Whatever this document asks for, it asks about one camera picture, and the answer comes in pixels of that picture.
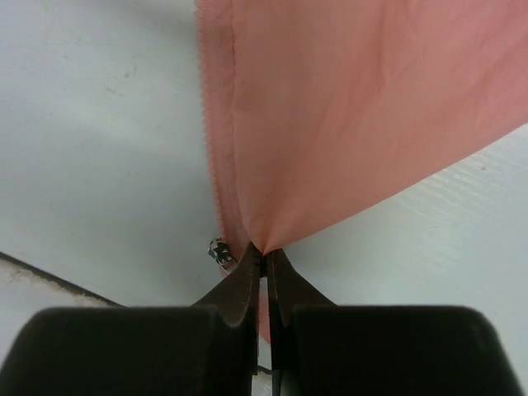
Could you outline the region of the salmon pink hooded jacket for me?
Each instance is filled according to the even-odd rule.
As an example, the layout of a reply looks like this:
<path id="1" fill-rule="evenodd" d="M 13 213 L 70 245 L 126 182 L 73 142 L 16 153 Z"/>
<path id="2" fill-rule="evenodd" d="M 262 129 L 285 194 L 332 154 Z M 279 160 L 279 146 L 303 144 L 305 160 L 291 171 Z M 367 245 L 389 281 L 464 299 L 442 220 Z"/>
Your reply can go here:
<path id="1" fill-rule="evenodd" d="M 527 285 L 524 1 L 199 1 L 219 230 L 341 299 L 510 312 Z"/>

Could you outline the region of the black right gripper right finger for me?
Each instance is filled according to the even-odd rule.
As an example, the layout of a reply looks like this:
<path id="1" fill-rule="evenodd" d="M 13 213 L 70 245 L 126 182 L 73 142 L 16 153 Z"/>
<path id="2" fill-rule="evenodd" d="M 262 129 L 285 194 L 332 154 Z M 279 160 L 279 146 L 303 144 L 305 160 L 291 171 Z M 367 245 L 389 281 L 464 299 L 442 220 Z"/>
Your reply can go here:
<path id="1" fill-rule="evenodd" d="M 266 257 L 275 395 L 520 395 L 492 324 L 452 305 L 334 304 Z"/>

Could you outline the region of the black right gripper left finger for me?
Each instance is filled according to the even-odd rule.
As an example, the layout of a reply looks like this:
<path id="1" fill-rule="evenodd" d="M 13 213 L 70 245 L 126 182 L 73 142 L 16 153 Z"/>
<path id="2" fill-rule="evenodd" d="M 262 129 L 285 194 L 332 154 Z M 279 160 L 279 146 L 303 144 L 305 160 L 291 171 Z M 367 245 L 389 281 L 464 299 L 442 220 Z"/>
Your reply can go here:
<path id="1" fill-rule="evenodd" d="M 261 253 L 188 307 L 60 308 L 34 315 L 6 359 L 9 395 L 249 395 Z"/>

